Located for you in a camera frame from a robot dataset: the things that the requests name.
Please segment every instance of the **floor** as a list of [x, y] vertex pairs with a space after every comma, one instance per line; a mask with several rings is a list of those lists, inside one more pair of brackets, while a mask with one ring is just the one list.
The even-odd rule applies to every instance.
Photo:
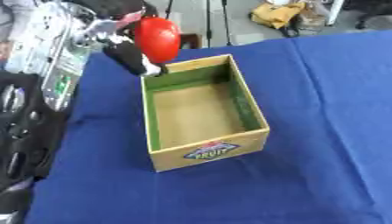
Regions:
[[[160, 16], [165, 16], [169, 0], [147, 0], [154, 4]], [[227, 43], [221, 0], [211, 1], [211, 20], [213, 29], [212, 46], [225, 46]], [[248, 14], [263, 0], [227, 0], [227, 13], [230, 27], [230, 37], [234, 45], [246, 45], [265, 39], [280, 39], [282, 35], [273, 29], [255, 24], [248, 19]], [[375, 17], [368, 23], [366, 30], [358, 31], [354, 28], [358, 11], [342, 11], [333, 27], [326, 27], [320, 34], [371, 32], [373, 30], [392, 29], [392, 17]], [[174, 0], [170, 20], [174, 21], [183, 33], [198, 33], [205, 39], [206, 0]]]

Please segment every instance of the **printed logo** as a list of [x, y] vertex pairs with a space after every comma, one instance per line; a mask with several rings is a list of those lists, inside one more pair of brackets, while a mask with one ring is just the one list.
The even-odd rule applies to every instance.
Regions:
[[189, 154], [184, 155], [184, 158], [210, 160], [222, 156], [232, 150], [235, 150], [238, 147], [240, 147], [240, 145], [231, 144], [231, 143], [213, 142], [213, 143], [206, 144], [203, 147]]

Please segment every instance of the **wooden box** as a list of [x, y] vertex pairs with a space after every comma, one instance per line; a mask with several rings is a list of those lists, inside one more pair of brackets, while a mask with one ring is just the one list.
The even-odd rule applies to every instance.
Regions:
[[142, 78], [149, 153], [167, 171], [259, 151], [270, 128], [233, 57], [167, 65]]

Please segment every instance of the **table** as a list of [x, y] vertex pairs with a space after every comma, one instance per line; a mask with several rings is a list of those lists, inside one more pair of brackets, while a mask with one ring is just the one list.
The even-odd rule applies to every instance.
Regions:
[[264, 151], [162, 173], [147, 154], [140, 80], [95, 55], [27, 223], [391, 223], [391, 39], [183, 51], [178, 60], [232, 53], [271, 135]]

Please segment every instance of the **tripod leg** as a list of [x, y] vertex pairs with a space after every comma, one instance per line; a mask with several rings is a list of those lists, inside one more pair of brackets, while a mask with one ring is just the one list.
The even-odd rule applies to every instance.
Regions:
[[173, 1], [174, 0], [170, 0], [169, 5], [167, 6], [166, 19], [169, 19], [170, 13], [172, 12]]
[[213, 32], [211, 31], [211, 5], [210, 0], [206, 0], [206, 41], [208, 48], [211, 47], [211, 39], [213, 38]]
[[230, 38], [230, 30], [228, 27], [228, 11], [227, 11], [227, 6], [228, 6], [228, 0], [222, 0], [222, 6], [223, 6], [223, 14], [225, 17], [225, 26], [226, 26], [226, 37], [227, 37], [227, 45], [232, 46], [233, 44], [231, 43], [231, 38]]

